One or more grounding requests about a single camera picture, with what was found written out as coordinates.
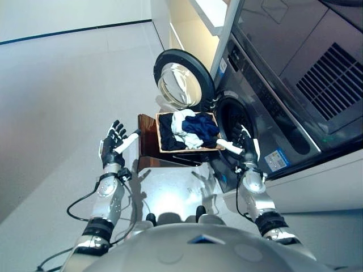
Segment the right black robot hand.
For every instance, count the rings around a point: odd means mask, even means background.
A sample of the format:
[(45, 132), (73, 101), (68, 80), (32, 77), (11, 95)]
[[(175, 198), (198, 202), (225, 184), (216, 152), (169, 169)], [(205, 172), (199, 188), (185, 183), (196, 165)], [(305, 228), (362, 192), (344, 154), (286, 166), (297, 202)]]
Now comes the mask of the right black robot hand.
[(249, 131), (240, 123), (236, 123), (232, 129), (232, 141), (217, 139), (216, 144), (224, 147), (240, 162), (258, 164), (260, 158), (258, 140), (253, 138)]

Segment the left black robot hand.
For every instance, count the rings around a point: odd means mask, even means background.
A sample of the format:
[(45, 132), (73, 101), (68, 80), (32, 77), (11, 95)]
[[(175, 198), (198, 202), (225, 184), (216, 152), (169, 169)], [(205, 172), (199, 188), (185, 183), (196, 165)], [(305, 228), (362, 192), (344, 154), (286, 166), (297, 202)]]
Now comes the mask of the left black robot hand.
[(120, 167), (125, 165), (123, 152), (141, 135), (141, 130), (137, 129), (133, 133), (126, 135), (124, 125), (115, 120), (107, 131), (106, 137), (100, 141), (99, 158), (103, 168), (107, 165), (118, 164)]

